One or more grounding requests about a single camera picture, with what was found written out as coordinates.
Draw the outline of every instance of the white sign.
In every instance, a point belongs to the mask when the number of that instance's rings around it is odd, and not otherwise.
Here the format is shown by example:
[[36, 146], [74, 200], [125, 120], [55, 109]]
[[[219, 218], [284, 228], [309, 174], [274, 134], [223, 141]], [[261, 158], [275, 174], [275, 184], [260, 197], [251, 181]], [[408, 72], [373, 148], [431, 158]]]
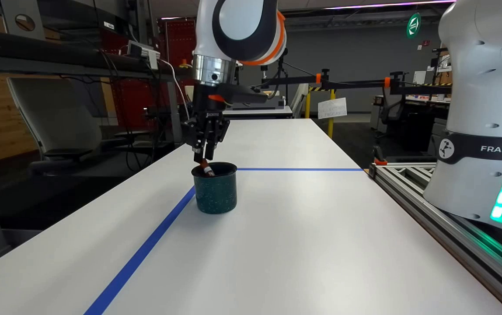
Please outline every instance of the white sign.
[[349, 100], [336, 99], [319, 104], [319, 120], [333, 120], [349, 116]]

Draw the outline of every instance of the dark teal mug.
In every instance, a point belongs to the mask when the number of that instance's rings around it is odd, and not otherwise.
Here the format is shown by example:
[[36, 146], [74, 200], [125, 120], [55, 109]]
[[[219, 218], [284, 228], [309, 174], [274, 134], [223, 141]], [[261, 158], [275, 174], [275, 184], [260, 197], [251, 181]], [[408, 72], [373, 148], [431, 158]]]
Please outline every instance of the dark teal mug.
[[202, 167], [193, 170], [197, 204], [205, 214], [226, 214], [237, 207], [237, 167], [211, 163], [216, 176], [207, 176]]

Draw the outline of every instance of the ceiling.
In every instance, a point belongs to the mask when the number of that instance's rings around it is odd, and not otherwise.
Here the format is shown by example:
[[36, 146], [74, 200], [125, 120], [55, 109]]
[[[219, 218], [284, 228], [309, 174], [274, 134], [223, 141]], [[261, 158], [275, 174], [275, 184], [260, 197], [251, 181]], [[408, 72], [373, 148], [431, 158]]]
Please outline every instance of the ceiling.
[[[452, 0], [412, 0], [415, 2], [452, 2]], [[373, 6], [373, 4], [405, 4], [405, 0], [279, 0], [282, 11], [319, 11], [326, 8], [345, 8], [345, 6]], [[155, 18], [191, 18], [197, 16], [198, 0], [151, 0], [151, 11]]]

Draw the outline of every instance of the blue tape line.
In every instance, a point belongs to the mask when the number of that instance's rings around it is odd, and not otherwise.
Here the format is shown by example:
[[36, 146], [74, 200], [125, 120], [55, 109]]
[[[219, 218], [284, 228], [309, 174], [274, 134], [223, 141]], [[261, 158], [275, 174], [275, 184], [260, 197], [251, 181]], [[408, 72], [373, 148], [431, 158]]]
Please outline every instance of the blue tape line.
[[359, 174], [361, 169], [239, 169], [240, 172]]
[[195, 188], [179, 202], [179, 205], [165, 218], [158, 230], [146, 240], [146, 244], [134, 254], [127, 267], [114, 277], [114, 281], [106, 288], [106, 291], [95, 300], [86, 315], [104, 314], [116, 296], [123, 291], [132, 275], [142, 267], [151, 251], [160, 244], [169, 228], [184, 212], [188, 204], [195, 198]]

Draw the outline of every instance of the blue line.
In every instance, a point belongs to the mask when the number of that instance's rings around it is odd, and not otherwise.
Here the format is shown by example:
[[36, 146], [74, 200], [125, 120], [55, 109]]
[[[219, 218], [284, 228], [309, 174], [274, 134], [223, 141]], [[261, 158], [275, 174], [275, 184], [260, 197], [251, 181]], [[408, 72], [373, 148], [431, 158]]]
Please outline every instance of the blue line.
[[240, 172], [359, 174], [361, 169], [239, 169]]
[[127, 282], [142, 267], [142, 263], [148, 260], [151, 251], [160, 244], [163, 235], [177, 221], [177, 218], [184, 212], [184, 209], [193, 198], [195, 198], [195, 188], [179, 202], [179, 205], [165, 218], [165, 221], [158, 226], [158, 230], [134, 254], [134, 258], [127, 263], [127, 267], [114, 277], [114, 281], [106, 288], [106, 291], [95, 300], [95, 303], [90, 307], [86, 315], [100, 315], [111, 307], [111, 303], [123, 291]]

